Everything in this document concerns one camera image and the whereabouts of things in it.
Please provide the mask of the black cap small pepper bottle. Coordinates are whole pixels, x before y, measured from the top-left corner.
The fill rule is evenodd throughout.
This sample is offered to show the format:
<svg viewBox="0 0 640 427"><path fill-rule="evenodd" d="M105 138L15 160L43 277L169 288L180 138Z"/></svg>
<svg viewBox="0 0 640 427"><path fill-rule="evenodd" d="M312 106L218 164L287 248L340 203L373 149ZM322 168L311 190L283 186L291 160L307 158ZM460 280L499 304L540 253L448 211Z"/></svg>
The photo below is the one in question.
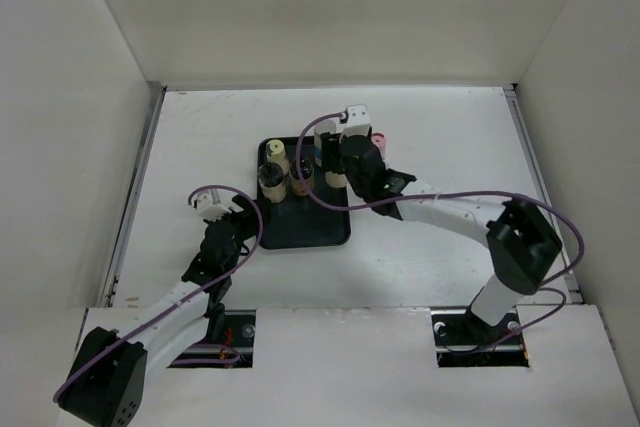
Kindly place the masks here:
<svg viewBox="0 0 640 427"><path fill-rule="evenodd" d="M294 158L289 174L291 189L296 196L306 197L308 191L314 189L314 164L309 158Z"/></svg>

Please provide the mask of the pink cap spice bottle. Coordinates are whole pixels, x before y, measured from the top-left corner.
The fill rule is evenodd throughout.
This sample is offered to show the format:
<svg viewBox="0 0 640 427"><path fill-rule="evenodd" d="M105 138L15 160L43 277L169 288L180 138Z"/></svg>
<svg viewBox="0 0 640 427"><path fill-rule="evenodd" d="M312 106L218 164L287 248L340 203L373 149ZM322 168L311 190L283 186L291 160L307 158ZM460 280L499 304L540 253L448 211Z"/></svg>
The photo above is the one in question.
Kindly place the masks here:
<svg viewBox="0 0 640 427"><path fill-rule="evenodd" d="M378 148L381 157L383 160L386 159L386 147L387 147L387 138L384 134L376 132L371 136L371 140L374 145Z"/></svg>

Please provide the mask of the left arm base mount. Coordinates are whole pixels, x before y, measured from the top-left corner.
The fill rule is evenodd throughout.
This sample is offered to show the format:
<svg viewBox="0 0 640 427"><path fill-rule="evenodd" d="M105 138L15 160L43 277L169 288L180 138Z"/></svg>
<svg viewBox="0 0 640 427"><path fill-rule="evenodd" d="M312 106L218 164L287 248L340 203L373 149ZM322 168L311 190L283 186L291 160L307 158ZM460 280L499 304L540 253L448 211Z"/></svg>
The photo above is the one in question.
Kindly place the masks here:
<svg viewBox="0 0 640 427"><path fill-rule="evenodd" d="M177 369L251 368L257 311L227 309L223 304L209 315L205 336L188 347L169 367Z"/></svg>

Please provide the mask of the yellow cap spice bottle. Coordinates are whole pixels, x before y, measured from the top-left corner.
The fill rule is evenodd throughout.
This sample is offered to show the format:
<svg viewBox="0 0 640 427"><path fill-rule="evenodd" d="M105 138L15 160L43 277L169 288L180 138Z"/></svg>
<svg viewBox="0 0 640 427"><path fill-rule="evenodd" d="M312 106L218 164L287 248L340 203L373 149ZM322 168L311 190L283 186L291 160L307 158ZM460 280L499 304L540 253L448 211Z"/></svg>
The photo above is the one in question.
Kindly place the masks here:
<svg viewBox="0 0 640 427"><path fill-rule="evenodd" d="M266 160L270 163L278 164L283 171L289 170L289 159L286 153L284 142L280 139L271 139L265 147Z"/></svg>

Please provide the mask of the black grinder top bottle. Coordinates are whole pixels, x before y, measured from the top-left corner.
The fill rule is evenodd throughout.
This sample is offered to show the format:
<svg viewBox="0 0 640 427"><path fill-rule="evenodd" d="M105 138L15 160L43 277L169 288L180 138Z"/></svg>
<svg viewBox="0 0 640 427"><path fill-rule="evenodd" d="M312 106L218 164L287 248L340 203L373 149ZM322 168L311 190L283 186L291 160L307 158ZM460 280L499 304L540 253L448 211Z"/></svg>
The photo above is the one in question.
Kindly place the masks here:
<svg viewBox="0 0 640 427"><path fill-rule="evenodd" d="M257 178L262 194L272 203L280 203L286 198L285 175L281 166L265 162L258 168Z"/></svg>

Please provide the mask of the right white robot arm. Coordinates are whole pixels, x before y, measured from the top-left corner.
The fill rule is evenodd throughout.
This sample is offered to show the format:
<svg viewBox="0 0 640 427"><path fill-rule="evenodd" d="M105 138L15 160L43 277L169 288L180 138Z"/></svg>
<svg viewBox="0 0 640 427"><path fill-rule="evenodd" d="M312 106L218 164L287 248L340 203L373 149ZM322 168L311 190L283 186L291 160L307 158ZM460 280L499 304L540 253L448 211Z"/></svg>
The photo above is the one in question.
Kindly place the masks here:
<svg viewBox="0 0 640 427"><path fill-rule="evenodd" d="M560 253L558 235L528 198L494 202L486 194L447 196L411 174L388 168L367 136L325 133L320 142L322 167L344 174L367 208L453 232L488 249L493 274L463 320L466 335L475 342L487 342L499 332L507 313L538 291Z"/></svg>

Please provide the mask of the blue label silver cap bottle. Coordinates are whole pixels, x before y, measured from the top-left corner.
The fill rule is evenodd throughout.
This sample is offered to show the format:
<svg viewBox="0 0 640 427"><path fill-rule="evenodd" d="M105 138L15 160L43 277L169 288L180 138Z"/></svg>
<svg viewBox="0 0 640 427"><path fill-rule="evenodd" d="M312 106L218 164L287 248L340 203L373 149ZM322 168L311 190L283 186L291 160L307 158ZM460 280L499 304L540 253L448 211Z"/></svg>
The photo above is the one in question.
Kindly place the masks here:
<svg viewBox="0 0 640 427"><path fill-rule="evenodd" d="M323 158L323 136L333 135L336 131L336 124L333 119L325 119L314 126L314 160L318 167L322 166Z"/></svg>

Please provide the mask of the grey grinder top bottle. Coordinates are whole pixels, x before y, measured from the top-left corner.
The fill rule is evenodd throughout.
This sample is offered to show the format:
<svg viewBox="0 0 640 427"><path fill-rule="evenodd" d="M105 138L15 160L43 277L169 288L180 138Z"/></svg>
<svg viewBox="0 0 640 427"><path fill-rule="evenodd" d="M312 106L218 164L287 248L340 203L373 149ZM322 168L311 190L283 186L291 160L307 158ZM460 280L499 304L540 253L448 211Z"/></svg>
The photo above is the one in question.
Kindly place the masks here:
<svg viewBox="0 0 640 427"><path fill-rule="evenodd" d="M333 171L327 171L325 173L325 182L329 187L334 189L345 188L348 184L348 180L345 174Z"/></svg>

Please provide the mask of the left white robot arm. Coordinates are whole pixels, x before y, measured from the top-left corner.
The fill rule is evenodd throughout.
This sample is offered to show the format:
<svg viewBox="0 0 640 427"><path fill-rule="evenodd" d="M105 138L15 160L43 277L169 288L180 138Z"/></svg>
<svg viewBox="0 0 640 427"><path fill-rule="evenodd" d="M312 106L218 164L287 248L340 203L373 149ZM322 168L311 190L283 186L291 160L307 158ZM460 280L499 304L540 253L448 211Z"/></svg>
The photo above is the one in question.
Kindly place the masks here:
<svg viewBox="0 0 640 427"><path fill-rule="evenodd" d="M66 381L54 393L60 409L91 426L127 426L148 378L178 361L191 345L224 334L222 302L231 277L253 255L269 213L264 199L233 192L234 208L207 223L189 267L152 307L116 329L96 327L82 341Z"/></svg>

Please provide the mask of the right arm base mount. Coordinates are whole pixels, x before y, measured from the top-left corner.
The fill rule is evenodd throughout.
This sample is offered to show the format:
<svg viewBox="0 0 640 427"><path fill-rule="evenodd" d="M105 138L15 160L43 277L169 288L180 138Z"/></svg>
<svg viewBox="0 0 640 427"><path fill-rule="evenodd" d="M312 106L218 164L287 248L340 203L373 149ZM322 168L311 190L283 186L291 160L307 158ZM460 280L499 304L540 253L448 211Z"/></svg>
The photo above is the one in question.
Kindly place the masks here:
<svg viewBox="0 0 640 427"><path fill-rule="evenodd" d="M441 368L485 368L529 366L523 336L497 343L520 327L512 309L496 325L475 321L464 309L431 311L436 361Z"/></svg>

